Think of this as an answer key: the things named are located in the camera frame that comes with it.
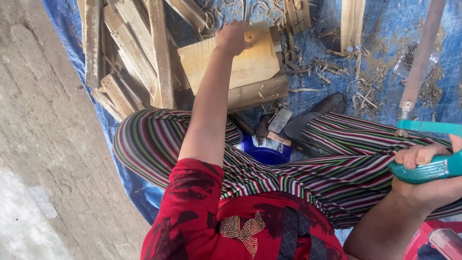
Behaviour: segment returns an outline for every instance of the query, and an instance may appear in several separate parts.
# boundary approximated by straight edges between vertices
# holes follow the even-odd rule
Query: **teal tool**
[[[398,129],[462,136],[462,125],[451,123],[400,120]],[[419,165],[413,170],[406,169],[402,164],[396,162],[389,163],[388,167],[398,179],[412,184],[422,184],[432,180],[462,176],[462,150],[451,156],[437,155],[433,157],[429,164]]]

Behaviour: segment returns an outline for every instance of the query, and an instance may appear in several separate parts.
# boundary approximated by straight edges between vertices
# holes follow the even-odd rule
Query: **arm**
[[[192,158],[223,166],[228,89],[234,56],[246,47],[245,21],[232,20],[217,32],[216,47],[197,92],[178,160]]]
[[[462,138],[450,135],[454,152],[462,149]],[[413,169],[429,163],[434,155],[446,154],[441,144],[413,146],[395,156],[397,163]],[[397,178],[392,191],[353,228],[345,241],[350,259],[399,260],[425,218],[435,209],[462,197],[462,177],[412,185]]]

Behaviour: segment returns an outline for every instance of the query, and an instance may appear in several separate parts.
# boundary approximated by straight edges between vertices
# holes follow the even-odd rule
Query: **concrete floor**
[[[0,245],[0,259],[139,258],[150,227],[120,184],[41,1],[3,0],[0,8],[0,181],[9,207],[0,241],[12,241]],[[52,250],[37,253],[38,244]]]

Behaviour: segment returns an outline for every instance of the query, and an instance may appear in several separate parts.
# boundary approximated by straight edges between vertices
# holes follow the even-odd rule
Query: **shoe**
[[[329,112],[343,114],[347,110],[347,96],[343,93],[334,93],[319,101],[307,114],[287,123],[284,131],[286,135],[297,142],[305,125],[316,117]]]

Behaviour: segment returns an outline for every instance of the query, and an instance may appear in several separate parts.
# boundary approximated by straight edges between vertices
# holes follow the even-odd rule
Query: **hand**
[[[449,135],[452,149],[456,153],[462,149],[462,138]],[[407,169],[414,169],[417,165],[428,164],[435,155],[450,155],[446,148],[439,143],[428,146],[415,145],[410,149],[400,150],[395,155],[395,161],[404,164]],[[453,203],[462,197],[462,176],[450,179],[434,180],[424,184],[414,185],[403,182],[396,177],[391,183],[392,192],[398,194],[417,210],[424,210],[427,214],[433,210]]]
[[[225,24],[223,29],[215,33],[217,41],[215,48],[223,50],[225,53],[237,56],[245,49],[251,47],[250,43],[244,40],[244,32],[249,24],[246,21],[232,20]]]

